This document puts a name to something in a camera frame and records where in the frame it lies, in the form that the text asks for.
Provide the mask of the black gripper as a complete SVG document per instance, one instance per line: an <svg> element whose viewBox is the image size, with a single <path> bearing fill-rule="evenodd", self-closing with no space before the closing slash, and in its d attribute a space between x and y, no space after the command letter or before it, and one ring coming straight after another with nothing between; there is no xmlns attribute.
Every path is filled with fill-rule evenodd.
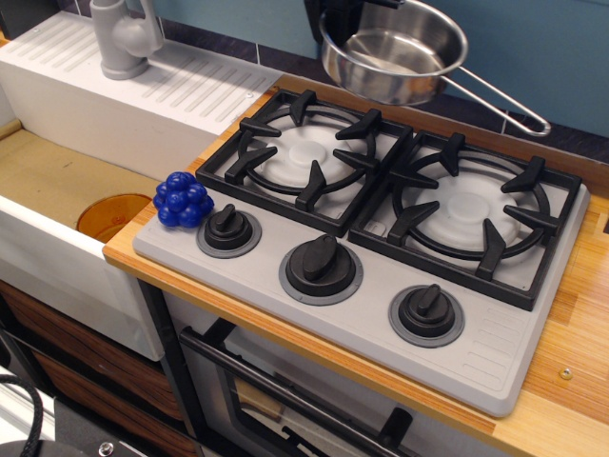
<svg viewBox="0 0 609 457"><path fill-rule="evenodd" d="M336 45L345 44L358 32L365 4L396 10L404 1L305 0L305 12L315 41L321 45L327 35Z"/></svg>

